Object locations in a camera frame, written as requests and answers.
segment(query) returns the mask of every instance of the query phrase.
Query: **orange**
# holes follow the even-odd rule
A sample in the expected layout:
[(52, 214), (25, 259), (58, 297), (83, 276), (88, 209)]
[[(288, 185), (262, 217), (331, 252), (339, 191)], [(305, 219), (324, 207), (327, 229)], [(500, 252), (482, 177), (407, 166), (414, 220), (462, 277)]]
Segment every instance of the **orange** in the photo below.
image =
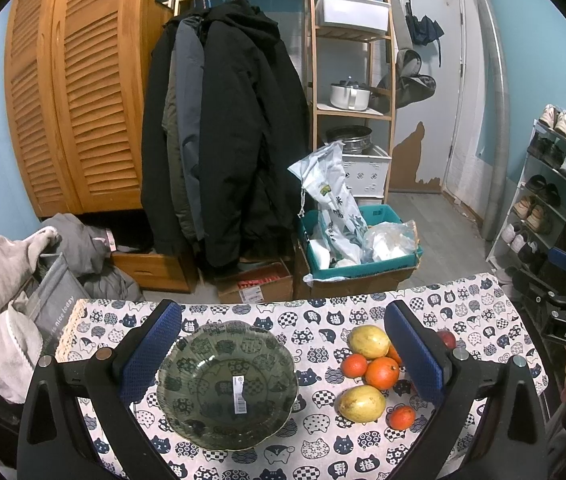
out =
[(385, 421), (396, 431), (407, 430), (414, 424), (416, 412), (410, 406), (399, 406), (387, 414)]
[(394, 348), (394, 345), (391, 342), (390, 342), (390, 348), (385, 356), (394, 359), (396, 361), (396, 364), (398, 364), (399, 366), (403, 365), (403, 361), (401, 361), (401, 358), (399, 357), (396, 348)]
[(367, 366), (365, 382), (379, 390), (388, 390), (399, 378), (399, 365), (390, 357), (377, 357)]
[(350, 379), (362, 377), (367, 370), (367, 359), (361, 354), (349, 355), (341, 363), (341, 370), (343, 375)]

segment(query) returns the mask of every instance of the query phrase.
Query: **table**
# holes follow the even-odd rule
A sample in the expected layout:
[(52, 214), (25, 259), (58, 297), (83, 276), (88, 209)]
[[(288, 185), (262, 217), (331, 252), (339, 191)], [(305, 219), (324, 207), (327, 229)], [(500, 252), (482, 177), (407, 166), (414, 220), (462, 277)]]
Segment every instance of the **table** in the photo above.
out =
[[(271, 330), (294, 356), (299, 395), (285, 426), (254, 449), (208, 451), (170, 429), (156, 400), (156, 384), (135, 405), (136, 418), (176, 476), (193, 480), (317, 480), (319, 477), (385, 479), (425, 427), (434, 407), (413, 390), (405, 369), (383, 392), (387, 410), (409, 404), (417, 418), (407, 431), (388, 428), (385, 420), (354, 424), (333, 408), (335, 396), (360, 384), (344, 378), (340, 362), (350, 354), (346, 339), (357, 325), (383, 328), (385, 306), (394, 299), (409, 305), (417, 318), (435, 330), (450, 330), (458, 346), (475, 358), (505, 363), (513, 354), (528, 361), (537, 393), (548, 377), (519, 314), (487, 273), (454, 282), (407, 290), (329, 300), (266, 304), (183, 305), (182, 335), (208, 322), (240, 319)], [(56, 358), (89, 358), (101, 346), (116, 346), (142, 323), (156, 303), (79, 300)], [(79, 399), (84, 421), (103, 465), (124, 476), (89, 399)], [(476, 400), (449, 460), (462, 455), (476, 430), (485, 401)]]

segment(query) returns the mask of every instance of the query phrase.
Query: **teal plastic crate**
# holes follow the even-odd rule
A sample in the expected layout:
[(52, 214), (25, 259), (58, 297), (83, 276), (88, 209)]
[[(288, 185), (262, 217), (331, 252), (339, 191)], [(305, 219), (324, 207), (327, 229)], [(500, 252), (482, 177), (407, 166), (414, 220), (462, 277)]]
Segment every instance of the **teal plastic crate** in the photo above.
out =
[[(367, 225), (377, 225), (381, 222), (392, 222), (395, 224), (402, 223), (402, 220), (392, 210), (389, 205), (362, 205), (359, 207), (363, 219)], [(305, 255), (307, 262), (310, 265), (312, 275), (323, 280), (326, 278), (333, 278), (334, 276), (344, 276), (345, 278), (359, 278), (361, 276), (369, 276), (371, 274), (378, 274), (380, 272), (387, 272), (388, 270), (407, 269), (409, 267), (416, 267), (419, 260), (423, 256), (423, 249), (421, 245), (418, 246), (416, 253), (401, 256), (400, 258), (393, 258), (392, 260), (384, 260), (382, 262), (372, 262), (370, 264), (361, 264), (349, 267), (336, 267), (333, 269), (319, 269), (319, 265), (314, 256), (314, 251), (310, 247), (309, 235), (314, 230), (314, 226), (318, 223), (319, 212), (317, 210), (308, 211), (305, 213), (301, 221), (298, 223), (298, 237), (303, 240), (305, 247)]]

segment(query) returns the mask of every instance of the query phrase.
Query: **metal pipe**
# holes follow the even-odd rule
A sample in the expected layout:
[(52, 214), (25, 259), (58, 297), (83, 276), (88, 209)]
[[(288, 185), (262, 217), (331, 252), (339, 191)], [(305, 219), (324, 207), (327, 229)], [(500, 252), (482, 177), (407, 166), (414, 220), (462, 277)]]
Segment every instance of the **metal pipe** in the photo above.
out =
[(481, 23), (481, 32), (486, 44), (492, 78), (494, 80), (494, 103), (496, 106), (496, 140), (494, 142), (494, 165), (487, 199), (486, 215), (481, 236), (492, 240), (495, 236), (496, 220), (503, 206), (505, 179), (508, 171), (510, 152), (510, 92), (508, 73), (505, 67), (505, 54), (501, 41), (501, 31), (496, 23), (496, 15), (490, 0), (476, 0)]

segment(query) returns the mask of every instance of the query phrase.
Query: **pot handle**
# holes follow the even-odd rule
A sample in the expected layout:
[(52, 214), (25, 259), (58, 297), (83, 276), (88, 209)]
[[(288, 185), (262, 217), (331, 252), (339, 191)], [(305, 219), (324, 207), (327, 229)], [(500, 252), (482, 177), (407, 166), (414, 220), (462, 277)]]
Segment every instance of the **pot handle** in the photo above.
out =
[(354, 105), (357, 100), (357, 90), (348, 86), (348, 110), (354, 110)]

